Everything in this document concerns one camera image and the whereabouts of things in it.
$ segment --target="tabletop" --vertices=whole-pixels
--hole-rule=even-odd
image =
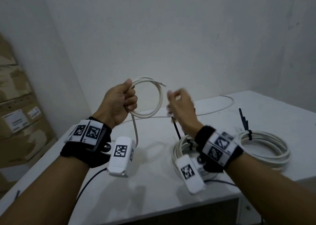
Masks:
[[[251,130],[273,133],[288,144],[292,156],[282,172],[285,176],[294,181],[316,178],[316,113],[253,91],[229,96],[235,101],[231,107],[199,116],[200,122],[235,135],[244,130],[238,111],[241,108]],[[194,104],[196,113],[202,114],[229,106],[231,99],[219,96],[195,101]],[[166,113],[166,109],[161,108],[155,116],[165,116]],[[220,183],[209,184],[205,191],[190,195],[172,166],[171,152],[178,136],[171,119],[140,119],[136,125],[139,144],[134,153],[132,176],[116,178],[106,172],[96,176],[81,195],[69,224],[120,224],[241,195],[238,188]],[[72,128],[0,200],[0,214],[13,202],[17,190],[24,191],[58,157],[63,140]],[[134,138],[133,123],[114,128],[112,139],[119,136]],[[90,169],[83,185],[106,166]],[[225,173],[218,179],[232,182]]]

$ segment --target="white sensor box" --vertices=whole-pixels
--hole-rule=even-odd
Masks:
[[[191,194],[197,194],[205,189],[203,179],[187,154],[178,158],[176,164]]]
[[[125,136],[118,137],[110,157],[107,173],[111,176],[127,178],[133,169],[135,148],[135,140]]]

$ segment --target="white wall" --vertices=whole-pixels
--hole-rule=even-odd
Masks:
[[[45,0],[0,0],[0,8],[0,31],[60,137],[91,113]]]
[[[141,75],[194,100],[277,85],[293,0],[46,0],[94,112]],[[138,86],[153,108],[153,86]]]
[[[316,1],[293,1],[279,84],[255,91],[316,112]]]

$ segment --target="stack of cardboard boxes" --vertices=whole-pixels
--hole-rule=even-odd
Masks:
[[[0,198],[55,142],[25,73],[0,35]]]

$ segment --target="person's left arm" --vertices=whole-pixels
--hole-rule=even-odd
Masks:
[[[137,107],[132,81],[111,88],[93,117],[113,128]],[[67,224],[89,165],[59,156],[0,217],[0,224]]]

